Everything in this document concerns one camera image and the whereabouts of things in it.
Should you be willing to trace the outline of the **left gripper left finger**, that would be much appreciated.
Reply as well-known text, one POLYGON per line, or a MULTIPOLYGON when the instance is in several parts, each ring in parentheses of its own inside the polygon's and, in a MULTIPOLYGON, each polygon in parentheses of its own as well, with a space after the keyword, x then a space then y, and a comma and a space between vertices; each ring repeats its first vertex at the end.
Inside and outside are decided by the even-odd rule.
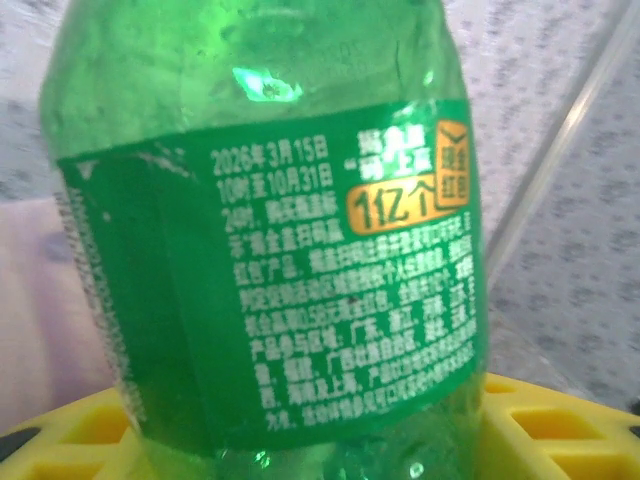
POLYGON ((108 389, 1 434, 0 480, 155 480, 155 472, 108 389))

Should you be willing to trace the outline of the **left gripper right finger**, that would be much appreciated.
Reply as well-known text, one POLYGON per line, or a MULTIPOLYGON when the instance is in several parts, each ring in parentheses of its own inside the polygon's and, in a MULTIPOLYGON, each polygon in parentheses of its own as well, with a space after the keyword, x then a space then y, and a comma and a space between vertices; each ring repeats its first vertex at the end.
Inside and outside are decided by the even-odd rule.
POLYGON ((520 380, 485 380, 476 480, 640 480, 640 415, 520 380))

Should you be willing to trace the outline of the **green bottle yellow cap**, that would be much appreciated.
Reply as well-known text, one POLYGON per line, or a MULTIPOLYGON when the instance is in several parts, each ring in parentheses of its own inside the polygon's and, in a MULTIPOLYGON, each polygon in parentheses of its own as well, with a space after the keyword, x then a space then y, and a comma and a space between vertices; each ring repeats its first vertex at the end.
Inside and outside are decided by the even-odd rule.
POLYGON ((443 0, 69 0, 39 107, 156 480, 475 480, 484 242, 443 0))

